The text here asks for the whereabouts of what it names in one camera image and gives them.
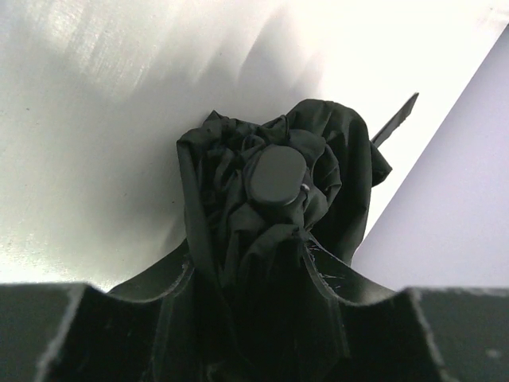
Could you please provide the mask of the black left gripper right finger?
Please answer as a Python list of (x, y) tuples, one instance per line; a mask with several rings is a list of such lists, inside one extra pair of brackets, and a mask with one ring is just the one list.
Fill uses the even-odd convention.
[(505, 381), (508, 292), (392, 291), (311, 239), (296, 324), (303, 381)]

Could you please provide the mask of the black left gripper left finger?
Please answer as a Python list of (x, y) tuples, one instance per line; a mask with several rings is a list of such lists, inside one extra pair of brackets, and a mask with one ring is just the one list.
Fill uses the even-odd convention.
[(198, 381), (191, 241), (106, 293), (87, 283), (1, 287), (4, 381)]

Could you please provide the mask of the black folding umbrella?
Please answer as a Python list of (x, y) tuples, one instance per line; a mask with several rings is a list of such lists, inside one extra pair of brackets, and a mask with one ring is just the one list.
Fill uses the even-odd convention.
[(178, 140), (203, 381), (322, 381), (349, 360), (341, 307), (391, 172), (379, 148), (415, 102), (375, 135), (306, 99), (263, 124), (212, 112)]

